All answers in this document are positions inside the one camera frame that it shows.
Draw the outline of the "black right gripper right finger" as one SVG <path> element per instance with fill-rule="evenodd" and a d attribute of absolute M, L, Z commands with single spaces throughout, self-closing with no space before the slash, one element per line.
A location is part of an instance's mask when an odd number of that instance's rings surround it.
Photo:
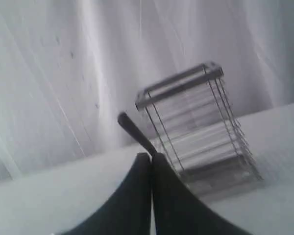
<path fill-rule="evenodd" d="M 158 235 L 236 235 L 234 226 L 198 200 L 165 156 L 152 156 L 152 194 Z"/>

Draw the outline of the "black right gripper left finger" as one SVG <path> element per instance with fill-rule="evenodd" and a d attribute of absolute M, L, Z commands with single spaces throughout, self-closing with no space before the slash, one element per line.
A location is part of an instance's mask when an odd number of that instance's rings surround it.
<path fill-rule="evenodd" d="M 151 161 L 138 153 L 126 177 L 92 215 L 65 235 L 148 235 L 151 224 Z"/>

